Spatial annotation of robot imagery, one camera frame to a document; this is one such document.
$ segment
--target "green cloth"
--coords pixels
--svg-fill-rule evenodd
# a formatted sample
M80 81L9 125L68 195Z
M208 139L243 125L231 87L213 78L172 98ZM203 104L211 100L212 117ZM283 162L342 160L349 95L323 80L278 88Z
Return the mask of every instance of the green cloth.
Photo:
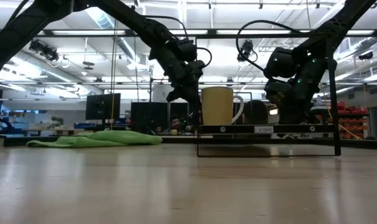
M27 142L28 147L115 147L132 145L160 144L162 138L134 131L98 131L96 133L79 133L74 136L62 136L55 142L33 140Z

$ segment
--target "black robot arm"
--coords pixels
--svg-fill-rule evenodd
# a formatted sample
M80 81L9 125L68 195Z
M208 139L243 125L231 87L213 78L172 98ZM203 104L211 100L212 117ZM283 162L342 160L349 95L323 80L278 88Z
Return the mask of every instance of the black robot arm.
M265 91L266 98L279 108L280 124L309 120L312 98L320 91L319 83L328 69L328 53L338 48L347 32L375 2L347 0L333 18L314 31L326 36L310 37L293 50L275 49L264 69L264 75L269 79ZM282 82L273 77L291 79Z
M195 61L197 47L188 39L179 40L166 26L136 13L120 0L35 0L0 31L0 71L48 24L89 7L99 7L113 16L151 48L150 59L159 62L175 88L168 96L169 101L182 97L190 104L199 102L198 92L193 88L197 89L205 64Z

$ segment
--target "mug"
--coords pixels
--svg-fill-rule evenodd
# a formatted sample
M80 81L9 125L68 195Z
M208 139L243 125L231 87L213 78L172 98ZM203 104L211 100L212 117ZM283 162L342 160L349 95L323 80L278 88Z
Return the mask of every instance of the mug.
M222 86L204 88L201 91L201 99L204 125L230 125L244 111L244 99L240 96L234 96L232 88ZM240 100L240 109L232 119L234 99Z

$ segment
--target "white label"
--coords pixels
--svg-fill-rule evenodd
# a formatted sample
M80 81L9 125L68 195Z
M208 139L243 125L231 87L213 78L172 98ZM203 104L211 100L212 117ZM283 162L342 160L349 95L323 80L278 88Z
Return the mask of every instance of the white label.
M255 126L254 127L255 133L274 133L273 126Z

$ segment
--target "mug handle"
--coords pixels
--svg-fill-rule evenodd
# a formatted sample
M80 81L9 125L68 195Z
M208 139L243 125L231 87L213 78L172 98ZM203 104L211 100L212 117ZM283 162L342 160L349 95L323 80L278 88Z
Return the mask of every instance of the mug handle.
M240 109L238 110L237 115L233 118L233 121L231 123L234 123L241 116L241 114L244 111L244 99L242 97L238 96L238 95L235 95L233 97L233 100L234 99L239 99L240 100Z

